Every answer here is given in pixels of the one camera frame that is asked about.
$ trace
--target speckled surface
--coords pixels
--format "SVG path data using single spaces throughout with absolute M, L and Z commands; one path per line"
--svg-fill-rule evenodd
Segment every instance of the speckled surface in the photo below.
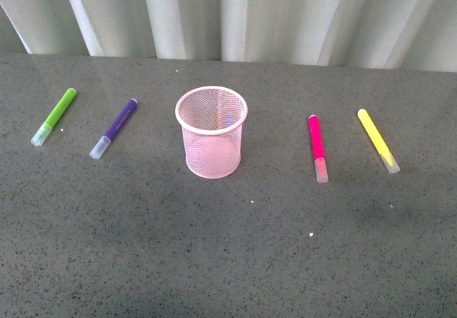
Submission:
M 2 54 L 0 79 L 1 317 L 457 317 L 457 74 Z M 240 167 L 220 180 L 186 167 L 174 116 L 210 84 L 249 107 Z

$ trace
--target white curtain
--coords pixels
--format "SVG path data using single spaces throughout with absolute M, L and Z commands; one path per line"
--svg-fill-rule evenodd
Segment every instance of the white curtain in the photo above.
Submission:
M 457 71 L 457 0 L 0 0 L 0 51 Z

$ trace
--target clear marker cap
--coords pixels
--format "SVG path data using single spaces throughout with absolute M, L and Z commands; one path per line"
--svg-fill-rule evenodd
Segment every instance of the clear marker cap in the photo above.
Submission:
M 388 154 L 380 155 L 390 174 L 395 174 L 400 171 L 397 161 L 393 158 L 393 155 L 390 152 Z
M 106 148 L 110 143 L 110 138 L 108 138 L 107 136 L 102 136 L 100 140 L 97 142 L 97 144 L 95 144 L 89 156 L 93 159 L 100 159 L 101 155 L 105 152 Z
M 324 159 L 323 157 L 315 159 L 314 166 L 316 167 L 317 182 L 319 184 L 325 184 L 326 182 L 328 182 L 326 159 Z
M 49 124 L 43 123 L 38 131 L 35 133 L 34 138 L 31 139 L 31 143 L 34 146 L 41 146 L 43 145 L 44 141 L 46 138 L 49 136 L 49 134 L 52 131 L 52 127 Z

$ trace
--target pink mesh cup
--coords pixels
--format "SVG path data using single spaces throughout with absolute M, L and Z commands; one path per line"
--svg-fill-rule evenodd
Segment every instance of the pink mesh cup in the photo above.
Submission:
M 241 130 L 248 106 L 231 89 L 206 86 L 194 89 L 176 104 L 183 128 L 186 163 L 207 179 L 233 173 L 241 161 Z

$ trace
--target pink marker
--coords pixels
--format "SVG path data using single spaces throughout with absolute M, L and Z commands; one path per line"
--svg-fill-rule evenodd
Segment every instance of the pink marker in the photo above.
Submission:
M 319 119 L 312 115 L 308 119 L 309 134 L 311 135 L 311 146 L 313 147 L 314 166 L 316 166 L 316 177 L 319 184 L 328 182 L 326 159 L 323 154 L 321 129 Z

